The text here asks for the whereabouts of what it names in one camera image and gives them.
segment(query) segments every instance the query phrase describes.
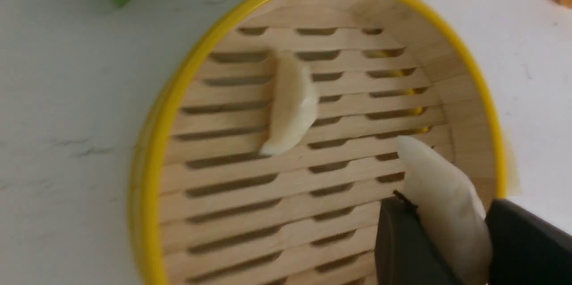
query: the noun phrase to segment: wooden slat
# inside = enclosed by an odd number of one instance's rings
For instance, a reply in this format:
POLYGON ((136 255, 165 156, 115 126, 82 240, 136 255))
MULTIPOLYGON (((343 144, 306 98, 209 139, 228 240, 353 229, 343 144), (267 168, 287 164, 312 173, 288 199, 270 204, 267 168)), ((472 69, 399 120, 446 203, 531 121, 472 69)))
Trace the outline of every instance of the wooden slat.
MULTIPOLYGON (((273 86, 273 81, 240 86, 210 86, 202 81, 193 81, 181 105, 192 107, 269 101, 272 99, 273 86)), ((338 80, 317 82, 315 86, 321 96, 334 96, 422 88, 429 86, 429 80, 422 71, 404 77, 380 79, 373 79, 365 73, 347 73, 338 80)))
POLYGON ((210 214, 403 171, 405 166, 400 159, 378 161, 371 157, 354 160, 347 167, 330 172, 313 174, 306 169, 282 172, 269 184, 212 196, 188 198, 184 192, 165 195, 161 197, 161 206, 166 210, 161 212, 161 217, 164 220, 171 220, 184 214, 188 216, 210 214))
MULTIPOLYGON (((342 96, 335 102, 318 106, 318 118, 350 116, 395 110, 407 110, 437 106, 439 97, 431 88, 422 94, 372 98, 369 94, 342 96)), ((175 118, 172 134, 197 134, 201 132, 232 130, 266 126, 269 122, 269 108, 224 112, 215 114, 185 114, 179 112, 175 118)))
POLYGON ((372 274, 372 275, 366 277, 366 280, 363 282, 362 285, 379 285, 378 276, 375 274, 372 274))
MULTIPOLYGON (((370 226, 357 230, 349 239, 341 240, 328 246, 314 247, 307 244, 290 248, 282 251, 280 256, 272 263, 201 283, 205 285, 262 285, 317 265, 372 250, 375 246, 376 234, 377 226, 370 226)), ((184 280, 180 280, 178 284, 183 285, 184 280)))
POLYGON ((441 157, 444 157, 447 161, 449 162, 455 161, 455 155, 452 144, 435 145, 435 147, 433 147, 433 150, 439 153, 441 157))
POLYGON ((315 240, 375 226, 378 224, 379 208, 380 203, 376 201, 356 207, 347 216, 323 222, 316 222, 312 218, 293 222, 282 226, 271 236, 204 254, 178 251, 165 256, 165 265, 170 279, 202 275, 315 240))
MULTIPOLYGON (((403 181, 391 183, 380 183, 377 180, 360 181, 349 191, 323 197, 304 193, 284 198, 271 208, 200 224, 192 224, 185 220, 168 222, 161 226, 163 249, 165 252, 172 252, 183 247, 206 244, 317 214, 370 203, 390 197, 394 190, 401 190, 402 187, 403 181)), ((186 217, 182 212, 179 214, 180 218, 186 217)))
MULTIPOLYGON (((451 143, 448 126, 435 126, 428 133, 416 134, 413 137, 428 145, 451 143)), ((190 188, 198 188, 395 151, 394 138, 382 140, 375 137, 358 138, 347 141, 339 147, 317 150, 312 150, 305 145, 298 145, 290 151, 274 157, 219 165, 218 167, 191 170, 184 163, 166 165, 163 167, 163 179, 182 181, 174 182, 176 184, 187 180, 186 183, 189 184, 190 188)))
MULTIPOLYGON (((310 61, 313 74, 339 73, 341 71, 391 71, 412 69, 419 64, 406 53, 398 57, 369 59, 359 50, 342 50, 332 61, 310 61)), ((255 77, 274 75, 274 63, 266 58, 259 63, 218 63, 206 59, 194 79, 223 79, 227 77, 255 77)))
POLYGON ((231 31, 215 47, 216 53, 291 50, 400 49, 403 45, 385 33, 369 35, 359 28, 337 28, 331 35, 300 35, 292 28, 268 28, 262 35, 231 31))
POLYGON ((468 74, 435 82, 433 86, 445 104, 480 98, 476 84, 468 74))
MULTIPOLYGON (((310 128, 300 144, 356 138, 374 134, 384 134, 399 130, 412 130, 425 126, 437 126, 445 123, 440 108, 430 108, 419 116, 406 116, 382 120, 370 120, 366 116, 342 117, 339 122, 326 126, 310 128)), ((237 155, 255 152, 268 138, 268 133, 242 134, 198 141, 169 140, 165 163, 177 163, 193 159, 208 159, 224 155, 237 155)))
POLYGON ((275 67, 273 59, 269 58, 259 63, 219 63, 211 58, 207 58, 193 79, 225 79, 227 77, 274 75, 275 67))
POLYGON ((359 256, 353 263, 332 271, 320 273, 310 269, 301 273, 295 273, 286 279, 284 285, 343 285, 361 277, 366 277, 364 285, 378 285, 374 273, 374 253, 368 252, 359 256))
POLYGON ((381 27, 375 21, 356 18, 353 14, 324 6, 292 6, 276 8, 271 12, 246 20, 241 27, 381 27))
POLYGON ((244 110, 215 114, 185 114, 182 111, 175 117, 171 134, 198 134, 266 126, 270 121, 270 108, 244 110))

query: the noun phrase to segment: dumpling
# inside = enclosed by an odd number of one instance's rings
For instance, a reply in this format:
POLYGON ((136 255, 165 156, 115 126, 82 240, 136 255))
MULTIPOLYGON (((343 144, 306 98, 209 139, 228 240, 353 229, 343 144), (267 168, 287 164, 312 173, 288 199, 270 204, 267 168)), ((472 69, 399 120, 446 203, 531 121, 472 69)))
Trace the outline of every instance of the dumpling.
POLYGON ((298 144, 316 121, 320 101, 308 64, 292 52, 274 53, 274 57, 277 68, 270 134, 260 149, 262 155, 278 155, 298 144))
POLYGON ((397 137, 405 163, 403 194, 418 205, 421 225, 467 285, 484 285, 492 261, 485 211, 470 179, 412 137, 397 137))

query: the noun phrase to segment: white countertop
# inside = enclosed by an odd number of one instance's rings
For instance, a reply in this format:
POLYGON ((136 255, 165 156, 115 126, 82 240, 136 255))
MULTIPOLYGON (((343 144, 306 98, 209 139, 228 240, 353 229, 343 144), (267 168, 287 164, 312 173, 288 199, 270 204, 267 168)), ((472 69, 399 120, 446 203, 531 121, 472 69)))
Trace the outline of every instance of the white countertop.
MULTIPOLYGON (((133 146, 159 89, 242 0, 0 0, 0 281, 137 285, 133 146)), ((464 39, 512 145, 517 203, 572 233, 572 10, 424 0, 464 39)))

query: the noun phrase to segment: bamboo steamer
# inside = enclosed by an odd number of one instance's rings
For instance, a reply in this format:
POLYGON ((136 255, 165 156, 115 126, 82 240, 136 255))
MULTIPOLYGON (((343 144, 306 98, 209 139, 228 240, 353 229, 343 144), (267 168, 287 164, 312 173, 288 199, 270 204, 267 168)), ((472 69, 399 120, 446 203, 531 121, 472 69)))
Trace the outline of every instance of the bamboo steamer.
POLYGON ((248 0, 165 86, 133 163, 130 223, 148 285, 376 284, 380 200, 403 185, 394 137, 505 193, 498 123, 463 43, 418 0, 248 0), (270 49, 312 67, 319 118, 294 149, 257 151, 270 49))

